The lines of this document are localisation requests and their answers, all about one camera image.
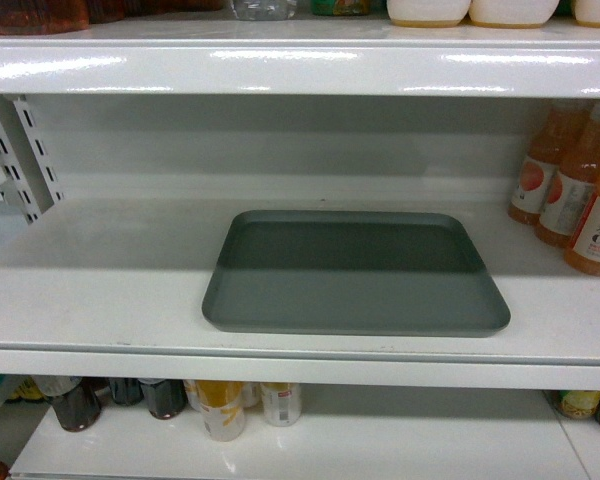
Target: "dark bottle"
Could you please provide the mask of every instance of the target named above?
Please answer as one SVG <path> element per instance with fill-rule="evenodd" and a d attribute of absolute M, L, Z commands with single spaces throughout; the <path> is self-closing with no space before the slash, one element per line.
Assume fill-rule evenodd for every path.
<path fill-rule="evenodd" d="M 182 380 L 139 378 L 149 412 L 160 420 L 178 415 L 187 404 Z"/>
<path fill-rule="evenodd" d="M 100 416 L 100 402 L 82 377 L 34 375 L 33 380 L 65 430 L 79 432 Z"/>
<path fill-rule="evenodd" d="M 90 23 L 110 23 L 124 19 L 123 0 L 87 0 Z"/>
<path fill-rule="evenodd" d="M 88 27 L 85 0 L 0 0 L 0 35 L 44 35 Z"/>
<path fill-rule="evenodd" d="M 118 405 L 135 405 L 142 400 L 142 388 L 135 378 L 109 378 L 111 398 Z"/>

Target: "white can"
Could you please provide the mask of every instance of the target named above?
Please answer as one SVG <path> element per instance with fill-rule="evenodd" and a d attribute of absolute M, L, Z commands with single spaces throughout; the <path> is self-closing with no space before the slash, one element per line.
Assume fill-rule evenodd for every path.
<path fill-rule="evenodd" d="M 600 0 L 574 0 L 573 14 L 580 25 L 600 28 Z"/>
<path fill-rule="evenodd" d="M 471 21 L 481 27 L 536 28 L 556 11 L 560 0 L 473 0 Z"/>
<path fill-rule="evenodd" d="M 265 420 L 276 427 L 296 423 L 302 412 L 300 384 L 261 383 Z"/>

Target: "gray tray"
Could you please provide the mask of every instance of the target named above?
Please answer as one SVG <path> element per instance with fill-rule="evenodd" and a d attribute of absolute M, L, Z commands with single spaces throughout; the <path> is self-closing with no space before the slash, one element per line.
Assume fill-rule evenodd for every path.
<path fill-rule="evenodd" d="M 509 309 L 462 224 L 440 214 L 251 211 L 202 304 L 230 332 L 484 337 Z"/>

